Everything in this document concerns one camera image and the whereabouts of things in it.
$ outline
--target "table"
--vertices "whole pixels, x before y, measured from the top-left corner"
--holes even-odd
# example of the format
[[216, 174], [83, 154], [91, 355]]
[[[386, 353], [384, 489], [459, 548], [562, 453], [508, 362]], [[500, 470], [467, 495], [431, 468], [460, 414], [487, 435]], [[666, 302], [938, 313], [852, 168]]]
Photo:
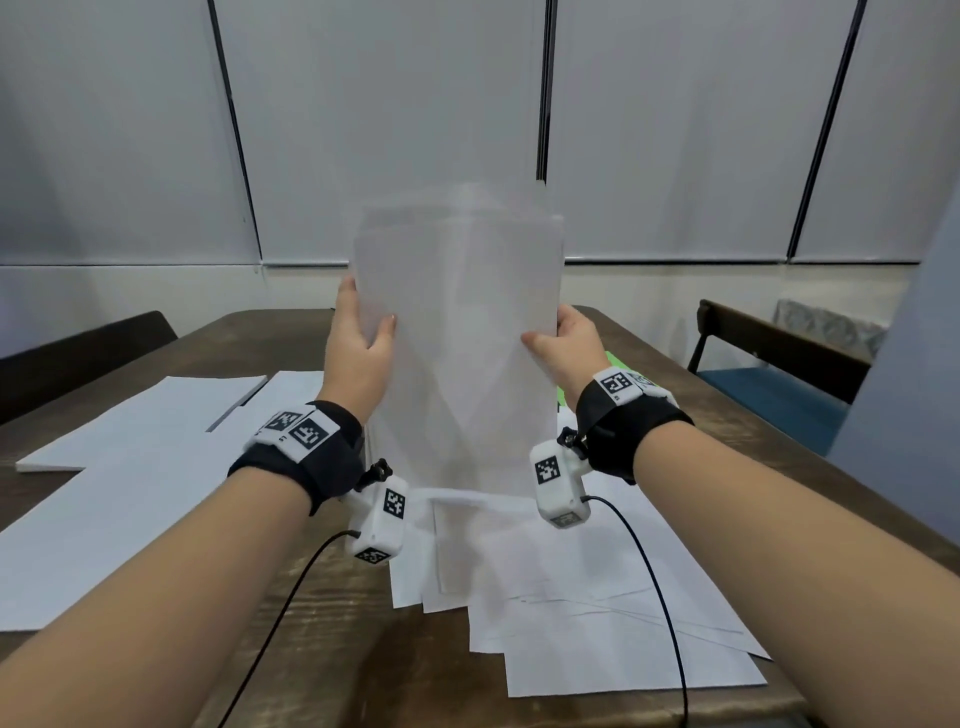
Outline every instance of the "table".
[[[697, 425], [731, 447], [793, 477], [960, 573], [960, 550], [782, 435], [701, 379], [591, 308], [608, 350], [667, 387]], [[316, 370], [324, 364], [330, 310], [233, 313], [163, 349], [0, 427], [0, 528], [69, 478], [18, 474], [24, 454], [82, 425], [164, 376], [252, 376]], [[346, 527], [338, 502], [312, 519], [272, 583], [197, 726], [214, 726], [232, 698], [306, 560], [325, 536]], [[0, 657], [29, 635], [0, 634]], [[697, 724], [804, 711], [803, 697], [773, 663], [757, 659], [766, 687], [690, 693]], [[390, 575], [334, 548], [304, 581], [230, 728], [566, 728], [676, 724], [679, 691], [507, 698], [503, 658], [471, 654], [466, 610], [424, 615], [394, 610]]]

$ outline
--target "chair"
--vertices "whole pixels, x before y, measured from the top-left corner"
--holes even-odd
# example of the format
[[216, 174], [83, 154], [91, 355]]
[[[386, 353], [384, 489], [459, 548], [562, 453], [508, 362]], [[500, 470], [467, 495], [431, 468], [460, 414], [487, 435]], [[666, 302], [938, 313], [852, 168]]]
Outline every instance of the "chair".
[[[687, 369], [814, 452], [826, 456], [870, 371], [866, 361], [713, 301], [697, 309]], [[771, 365], [697, 372], [709, 336]]]
[[151, 311], [0, 359], [0, 425], [176, 340]]

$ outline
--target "wood grain surface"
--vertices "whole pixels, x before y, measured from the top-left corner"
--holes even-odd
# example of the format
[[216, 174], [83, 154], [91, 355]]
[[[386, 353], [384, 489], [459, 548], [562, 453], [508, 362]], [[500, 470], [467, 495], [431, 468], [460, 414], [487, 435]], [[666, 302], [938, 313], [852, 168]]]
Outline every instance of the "wood grain surface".
[[[611, 352], [672, 390], [702, 429], [958, 570], [954, 546], [600, 312], [582, 310]], [[69, 478], [67, 473], [15, 473], [18, 458], [164, 376], [322, 369], [330, 318], [329, 310], [230, 314], [0, 427], [0, 527]], [[198, 727], [216, 725], [300, 569], [347, 520], [346, 509], [333, 502], [310, 521], [199, 716]], [[0, 634], [0, 656], [27, 637]], [[706, 725], [806, 709], [776, 665], [756, 662], [769, 685], [691, 691], [692, 722]], [[466, 610], [434, 615], [424, 615], [420, 607], [394, 610], [389, 571], [343, 558], [342, 549], [334, 546], [304, 581], [228, 726], [613, 728], [674, 725], [681, 709], [679, 691], [510, 699], [502, 656], [468, 651]]]

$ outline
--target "blue cushion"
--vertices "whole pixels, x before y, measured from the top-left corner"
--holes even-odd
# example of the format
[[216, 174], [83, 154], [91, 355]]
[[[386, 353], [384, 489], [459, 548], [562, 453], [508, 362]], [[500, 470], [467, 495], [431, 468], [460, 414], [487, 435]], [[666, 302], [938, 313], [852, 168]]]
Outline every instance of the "blue cushion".
[[850, 409], [836, 397], [773, 367], [715, 369], [697, 375], [824, 457]]

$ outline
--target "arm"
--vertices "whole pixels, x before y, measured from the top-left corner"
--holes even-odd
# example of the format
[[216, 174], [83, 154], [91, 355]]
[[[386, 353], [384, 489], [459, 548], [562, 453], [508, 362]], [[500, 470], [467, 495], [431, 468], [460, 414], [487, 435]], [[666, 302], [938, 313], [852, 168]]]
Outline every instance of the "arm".
[[[592, 322], [524, 334], [571, 407], [609, 366]], [[683, 423], [652, 430], [637, 484], [831, 726], [960, 721], [960, 579]]]
[[[368, 348], [345, 279], [318, 399], [365, 423], [386, 387], [394, 325], [385, 319]], [[309, 512], [293, 480], [234, 473], [0, 665], [0, 725], [190, 725]]]

